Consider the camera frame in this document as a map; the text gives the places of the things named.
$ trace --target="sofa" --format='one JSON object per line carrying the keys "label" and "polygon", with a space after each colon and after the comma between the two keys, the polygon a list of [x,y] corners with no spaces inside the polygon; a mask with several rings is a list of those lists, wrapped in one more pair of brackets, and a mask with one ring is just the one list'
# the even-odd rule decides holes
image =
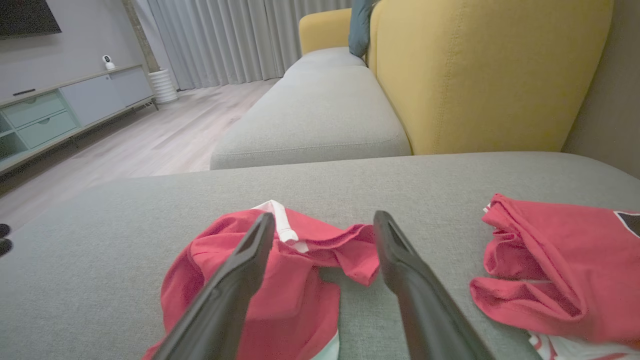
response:
{"label": "sofa", "polygon": [[218,142],[211,170],[484,151],[560,151],[613,1],[382,0],[366,62],[350,9],[300,21],[302,59]]}
{"label": "sofa", "polygon": [[[388,211],[497,360],[536,360],[520,329],[474,305],[494,193],[640,211],[640,180],[558,152],[343,160],[114,181],[45,211],[0,258],[0,359],[139,359],[164,334],[163,277],[220,215],[275,199],[345,229]],[[340,359],[408,359],[397,300],[340,270]]]}

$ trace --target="gray seat cushion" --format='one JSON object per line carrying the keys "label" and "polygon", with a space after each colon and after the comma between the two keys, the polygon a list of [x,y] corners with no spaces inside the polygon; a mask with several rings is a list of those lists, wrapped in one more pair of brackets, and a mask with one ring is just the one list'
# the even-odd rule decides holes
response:
{"label": "gray seat cushion", "polygon": [[410,154],[371,71],[327,67],[287,72],[223,136],[211,169]]}
{"label": "gray seat cushion", "polygon": [[[116,181],[47,210],[0,258],[0,359],[138,359],[164,333],[165,272],[224,213],[265,200],[341,228],[389,211],[498,360],[537,360],[524,331],[495,323],[468,284],[486,275],[494,193],[640,211],[640,181],[559,153],[405,156]],[[395,296],[339,270],[341,359],[407,359]]]}
{"label": "gray seat cushion", "polygon": [[305,54],[287,70],[287,74],[297,71],[318,71],[329,67],[363,66],[361,58],[351,54],[348,47],[331,47]]}

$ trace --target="drawer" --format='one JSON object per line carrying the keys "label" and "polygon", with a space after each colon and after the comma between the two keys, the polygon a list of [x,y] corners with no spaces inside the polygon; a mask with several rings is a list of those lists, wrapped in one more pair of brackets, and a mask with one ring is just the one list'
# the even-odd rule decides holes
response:
{"label": "drawer", "polygon": [[8,106],[2,109],[2,112],[4,113],[4,117],[9,120],[14,127],[20,127],[64,109],[65,106],[62,105],[58,94],[56,92],[50,92]]}
{"label": "drawer", "polygon": [[22,130],[18,130],[18,133],[24,142],[27,143],[27,146],[33,149],[41,143],[45,143],[75,128],[76,124],[71,119],[69,113],[65,111],[51,118],[38,121]]}

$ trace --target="black and white patch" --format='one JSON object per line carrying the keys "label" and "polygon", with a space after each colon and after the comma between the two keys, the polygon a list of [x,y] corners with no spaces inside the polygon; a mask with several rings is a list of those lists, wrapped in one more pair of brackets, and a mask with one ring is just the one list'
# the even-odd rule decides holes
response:
{"label": "black and white patch", "polygon": [[640,238],[640,214],[629,214],[622,211],[614,211],[613,213],[622,221],[627,230]]}

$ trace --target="television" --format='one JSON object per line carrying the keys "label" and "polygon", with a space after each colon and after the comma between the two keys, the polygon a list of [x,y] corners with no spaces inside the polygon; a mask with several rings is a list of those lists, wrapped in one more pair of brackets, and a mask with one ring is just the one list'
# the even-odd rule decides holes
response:
{"label": "television", "polygon": [[0,40],[61,32],[46,0],[0,0]]}

